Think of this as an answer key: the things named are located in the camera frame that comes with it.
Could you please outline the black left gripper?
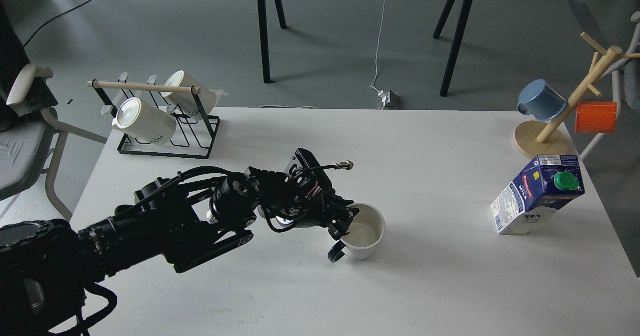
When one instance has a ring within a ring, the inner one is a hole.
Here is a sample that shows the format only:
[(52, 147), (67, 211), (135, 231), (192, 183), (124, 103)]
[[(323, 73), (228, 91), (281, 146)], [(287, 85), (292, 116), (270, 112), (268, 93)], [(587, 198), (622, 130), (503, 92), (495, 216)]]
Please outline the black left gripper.
[(320, 165), (310, 150), (296, 149), (283, 172), (247, 168), (247, 181), (257, 192), (261, 217), (275, 219), (285, 232), (292, 228), (326, 227), (334, 240), (349, 233), (359, 209), (336, 194), (326, 169), (351, 170), (352, 161)]

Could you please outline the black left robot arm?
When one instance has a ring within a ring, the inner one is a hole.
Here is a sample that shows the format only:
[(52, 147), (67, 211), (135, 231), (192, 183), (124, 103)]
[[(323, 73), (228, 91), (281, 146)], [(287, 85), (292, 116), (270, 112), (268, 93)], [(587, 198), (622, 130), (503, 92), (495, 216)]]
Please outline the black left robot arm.
[(75, 317), (64, 336), (87, 336), (117, 306), (105, 277), (164, 256), (183, 273), (247, 244), (258, 215), (270, 229), (327, 228), (349, 234), (359, 211), (334, 191), (327, 169), (296, 149), (283, 172), (249, 167), (243, 173), (196, 167), (157, 178), (135, 192), (132, 205), (80, 231), (64, 219), (32, 220), (1, 228), (1, 334), (50, 336)]

